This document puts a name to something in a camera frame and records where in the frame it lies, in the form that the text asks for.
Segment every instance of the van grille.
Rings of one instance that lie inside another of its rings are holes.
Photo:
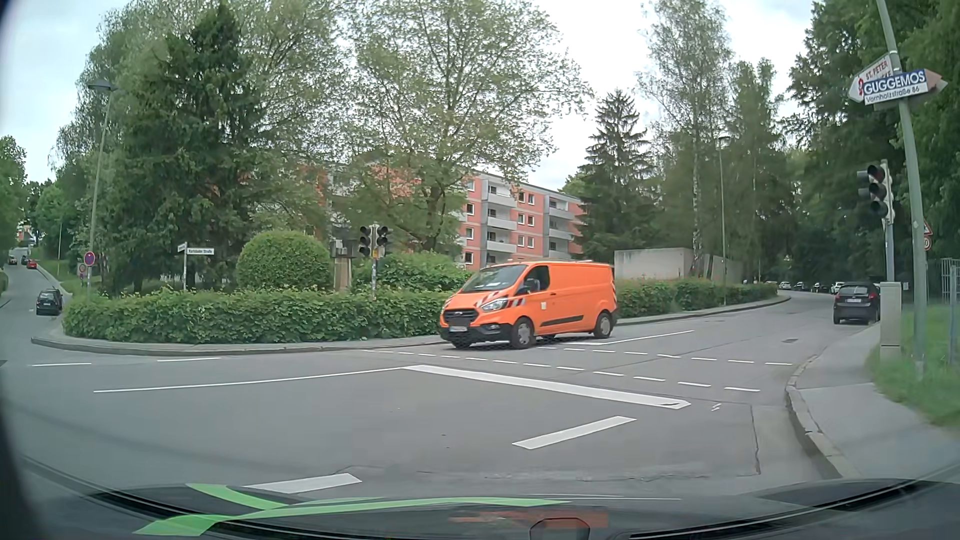
[[[448,325],[466,326],[477,318],[476,309],[448,309],[444,311],[444,322]]]

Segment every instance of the apartment building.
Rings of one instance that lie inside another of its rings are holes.
[[[580,200],[538,185],[479,173],[460,214],[461,262],[470,270],[533,258],[574,258]]]

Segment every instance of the utility box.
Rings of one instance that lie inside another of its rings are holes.
[[[900,282],[880,283],[880,358],[900,355],[903,328],[903,289]]]

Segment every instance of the round shrub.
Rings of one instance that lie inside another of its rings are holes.
[[[313,236],[295,231],[266,231],[254,236],[237,259],[237,284],[243,288],[330,288],[333,262]]]

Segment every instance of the black hatchback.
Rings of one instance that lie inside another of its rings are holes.
[[[880,320],[880,291],[871,282],[846,282],[833,297],[833,324],[844,319]]]

